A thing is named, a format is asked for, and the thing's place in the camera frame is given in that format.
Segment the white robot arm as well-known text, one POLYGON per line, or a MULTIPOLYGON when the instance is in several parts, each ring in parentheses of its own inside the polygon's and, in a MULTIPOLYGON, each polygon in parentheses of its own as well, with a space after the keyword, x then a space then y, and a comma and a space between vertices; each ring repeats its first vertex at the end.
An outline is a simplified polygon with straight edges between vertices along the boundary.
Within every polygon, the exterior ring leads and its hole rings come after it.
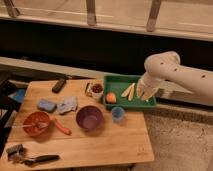
POLYGON ((145 73, 137 83, 136 94, 148 100, 169 80, 204 97, 213 103, 213 72, 186 67, 180 64, 180 56, 174 51, 154 54, 144 62, 145 73))

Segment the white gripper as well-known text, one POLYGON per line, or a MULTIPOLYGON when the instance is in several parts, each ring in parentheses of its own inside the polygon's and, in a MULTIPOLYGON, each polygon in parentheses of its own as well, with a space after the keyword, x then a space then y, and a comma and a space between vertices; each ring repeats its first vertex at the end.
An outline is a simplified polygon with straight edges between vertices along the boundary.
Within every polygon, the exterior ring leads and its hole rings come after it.
POLYGON ((158 91, 162 82, 162 78, 151 76, 148 72, 145 72, 138 80, 137 96, 141 97, 142 101, 148 100, 158 91))

